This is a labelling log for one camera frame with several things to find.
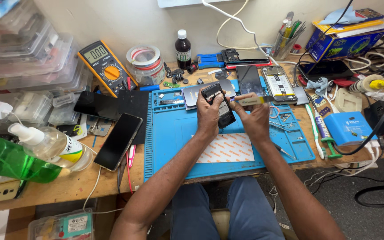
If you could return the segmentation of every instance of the blue silicone repair mat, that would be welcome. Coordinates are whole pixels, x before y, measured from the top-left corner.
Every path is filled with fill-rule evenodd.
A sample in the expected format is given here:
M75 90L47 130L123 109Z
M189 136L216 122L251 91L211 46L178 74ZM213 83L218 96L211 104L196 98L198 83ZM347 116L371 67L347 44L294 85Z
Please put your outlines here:
M260 77L262 86L266 90L264 79ZM235 91L239 92L238 80L231 80ZM148 180L156 173L164 164L166 164L176 153L191 139L198 129L196 109L185 109L185 104L167 104L158 105L161 98L160 94L164 94L163 100L180 98L175 93L180 93L181 88L172 88L165 90L155 90L149 94L148 121L146 126L145 141L145 163L144 163L144 181ZM289 105L277 106L281 111L289 109ZM285 132L279 128L270 126L270 138L272 141L281 146L290 155L291 158L281 153L287 163L300 161L309 161L315 159L315 155L307 142L302 129L297 122L296 117L291 111L282 112L281 114L291 114L285 122L281 121L280 116L271 118L275 123L283 124L292 132ZM242 133L245 132L241 119L234 112L236 122L227 126L223 132L219 133ZM229 163L201 163L195 164L186 179L205 177L229 172L238 172L264 167L264 163L259 153L253 146L254 162L229 162Z

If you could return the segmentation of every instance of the digital multimeter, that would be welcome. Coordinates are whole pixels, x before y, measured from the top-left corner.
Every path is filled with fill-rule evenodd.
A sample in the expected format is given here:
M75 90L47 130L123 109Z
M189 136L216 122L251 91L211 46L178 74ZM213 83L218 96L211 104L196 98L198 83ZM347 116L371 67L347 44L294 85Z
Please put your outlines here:
M114 97L118 97L122 81L127 81L127 77L130 77L137 85L137 82L104 41L88 45L78 52L78 56Z

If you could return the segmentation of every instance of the white spray nozzle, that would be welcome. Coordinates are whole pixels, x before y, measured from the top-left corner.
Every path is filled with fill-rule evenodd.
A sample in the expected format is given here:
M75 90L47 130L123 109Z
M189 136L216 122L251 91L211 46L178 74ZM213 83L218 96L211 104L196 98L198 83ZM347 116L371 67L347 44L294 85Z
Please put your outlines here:
M44 133L36 128L28 128L19 123L14 123L8 127L8 132L19 137L19 140L29 144L39 144L44 139Z

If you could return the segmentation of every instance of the blue pants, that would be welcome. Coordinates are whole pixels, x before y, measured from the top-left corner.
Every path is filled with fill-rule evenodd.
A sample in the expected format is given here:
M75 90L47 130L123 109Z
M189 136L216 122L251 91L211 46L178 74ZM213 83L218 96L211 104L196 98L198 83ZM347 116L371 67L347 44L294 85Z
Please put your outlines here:
M278 221L254 177L233 181L227 194L230 240L280 240ZM201 184L184 185L172 200L171 240L220 239Z

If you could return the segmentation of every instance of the wooden desk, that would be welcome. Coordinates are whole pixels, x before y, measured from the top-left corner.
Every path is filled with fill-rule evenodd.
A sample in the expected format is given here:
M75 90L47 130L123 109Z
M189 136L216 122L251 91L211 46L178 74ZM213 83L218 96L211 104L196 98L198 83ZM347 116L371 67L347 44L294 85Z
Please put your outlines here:
M288 61L297 62L299 56L289 56ZM310 60L310 57L304 57L303 60ZM177 63L169 63L167 64L172 70L177 69ZM293 71L294 65L292 64L281 64L286 73L291 77L291 73ZM189 75L187 72L184 74L184 77L189 80L190 85L195 85L198 78L202 78L205 83L216 81L217 79L208 75L208 72L214 70L216 68L205 68L203 70L198 70L194 74ZM233 71L232 74L228 77L228 79L236 79L236 72ZM363 98L363 107L367 107L368 103L365 98ZM370 155L366 150L361 150L360 152L352 155L352 156L344 156L342 158L334 159L334 160L323 160L320 159L318 153L316 151L315 142L313 141L313 133L312 126L309 116L305 110L304 106L293 106L294 115L297 119L301 119L300 126L305 133L305 137L311 145L316 159L313 161L300 162L291 164L291 168L293 170L319 167L319 166L331 166L333 164L340 163L349 163L355 161L364 161L370 159ZM98 136L96 138L96 142L94 144L93 150L98 152L100 150L100 146L104 143L106 137ZM80 140L82 143L92 147L94 142L94 135L88 135L86 138ZM130 169L131 175L131 185L132 188L140 186L143 183L143 147L144 145L138 145L136 148L136 156L134 158L133 167ZM344 151L353 150L355 146L352 147L344 147L342 148ZM94 187L96 182L97 173L99 171L99 166L96 164L91 164L87 169L80 172L69 172L66 169L63 169L60 176L51 183L48 184L38 184L34 182L28 183L24 192L22 193L19 199L13 199L8 201L0 202L0 210L2 209L12 209L12 208L20 208L25 206L39 205L39 204L47 204L54 202L65 202L79 199L86 199L88 194ZM203 178L194 178L188 179L185 183L193 183L193 182L207 182L207 181L217 181L222 179L235 178L238 176L247 176L247 175L256 175L266 173L266 169L257 169L243 172L235 172L230 174L223 174L217 176L203 177ZM101 197L107 195L118 194L118 190L116 187L116 172L109 172L105 169L102 169L102 174L100 176L99 183L94 191L92 198ZM128 179L127 179L127 170L125 169L124 176L122 178L121 192L129 192Z

